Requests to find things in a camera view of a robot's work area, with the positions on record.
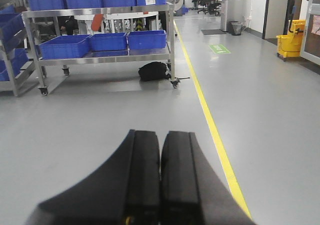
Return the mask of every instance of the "epoxy floor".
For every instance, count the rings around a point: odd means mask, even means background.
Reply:
[[[206,35],[220,18],[191,11],[175,20],[253,220],[320,221],[320,77],[251,34]],[[215,55],[223,44],[231,54]],[[190,72],[176,39],[176,76]],[[37,203],[87,176],[129,129],[195,132],[227,186],[195,86],[140,82],[147,62],[49,67],[50,94],[33,75],[23,96],[0,92],[0,224],[22,225]]]

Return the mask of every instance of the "doorway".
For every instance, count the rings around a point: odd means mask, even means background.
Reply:
[[[287,34],[293,6],[293,19],[299,19],[302,0],[266,0],[262,38],[277,44],[277,35]]]

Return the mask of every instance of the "stainless steel cart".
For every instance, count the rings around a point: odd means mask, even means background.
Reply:
[[[96,57],[95,52],[90,52],[82,58],[71,59],[51,59],[43,60],[41,52],[37,50],[37,37],[32,32],[33,20],[35,18],[53,17],[56,34],[60,35],[58,26],[59,16],[78,16],[95,14],[122,14],[122,13],[146,13],[146,12],[166,12],[167,27],[167,45],[163,49],[129,50],[128,55],[122,56],[103,56]],[[45,11],[25,11],[23,20],[27,30],[31,52],[34,57],[35,67],[38,71],[39,89],[42,95],[48,94],[48,85],[45,82],[42,67],[44,66],[62,66],[65,75],[69,75],[69,65],[79,64],[102,64],[102,63],[120,63],[136,61],[155,61],[167,60],[168,67],[171,70],[171,79],[174,88],[178,87],[179,79],[175,77],[175,33],[174,33],[174,5],[171,3],[164,5],[148,5],[133,7],[104,7],[104,8],[86,8],[86,9],[63,9],[63,10],[45,10]]]
[[[0,0],[0,9],[10,6],[16,1],[19,0]],[[16,48],[21,42],[24,41],[25,38],[27,38],[27,31],[24,28],[23,30],[18,32],[10,41],[4,43],[3,32],[0,28],[0,54],[4,60],[5,67],[9,76],[9,81],[0,81],[0,91],[13,91],[13,94],[15,96],[19,95],[19,89],[35,70],[35,63],[33,61],[28,61],[22,67],[20,74],[16,77],[12,68],[8,52]]]

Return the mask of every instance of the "floor mat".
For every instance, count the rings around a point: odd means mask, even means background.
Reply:
[[[221,34],[227,34],[224,31],[221,31],[220,29],[205,29],[201,30],[203,35],[221,35]]]

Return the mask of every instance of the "white wall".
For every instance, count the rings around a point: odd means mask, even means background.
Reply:
[[[307,11],[308,11],[308,1],[307,0],[302,0],[301,11],[300,11],[300,19],[301,20],[306,19]]]
[[[244,16],[247,18],[251,15],[251,29],[260,33],[262,33],[264,29],[266,1],[267,0],[245,0]]]

